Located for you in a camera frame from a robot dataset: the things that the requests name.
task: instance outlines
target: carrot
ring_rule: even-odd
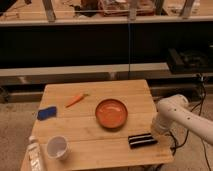
[[[84,99],[84,97],[86,97],[86,96],[88,96],[88,94],[79,93],[79,94],[75,95],[65,107],[68,108],[68,107],[74,105],[75,103]]]

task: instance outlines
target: metal frame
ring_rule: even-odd
[[[54,9],[53,9],[53,5],[51,0],[42,0],[44,8],[45,8],[45,12],[46,12],[46,16],[47,16],[47,20],[49,22],[54,22],[56,20],[56,16],[54,13]]]
[[[166,63],[92,65],[0,69],[0,85],[46,84],[113,79],[190,78],[196,74],[172,74]]]

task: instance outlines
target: wooden table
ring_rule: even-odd
[[[89,96],[65,108],[69,99],[79,92]],[[128,109],[126,124],[116,132],[103,129],[96,121],[96,106],[107,98],[122,101]],[[150,132],[152,118],[156,115],[155,104],[145,80],[47,85],[40,109],[52,105],[57,106],[57,117],[36,121],[32,130],[32,135],[41,144],[48,171],[129,167],[173,160],[169,141],[164,136],[156,145],[134,150],[129,148],[127,137]],[[56,135],[63,135],[69,141],[71,153],[64,162],[49,159],[45,151],[48,139]],[[21,170],[28,169],[26,153]]]

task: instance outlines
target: paper cup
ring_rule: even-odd
[[[47,154],[50,158],[65,160],[69,155],[66,138],[63,136],[52,137],[47,143]]]

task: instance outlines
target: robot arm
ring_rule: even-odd
[[[153,119],[152,129],[164,134],[173,121],[183,125],[200,138],[213,145],[213,122],[188,111],[188,100],[183,95],[164,98],[157,103],[158,114]]]

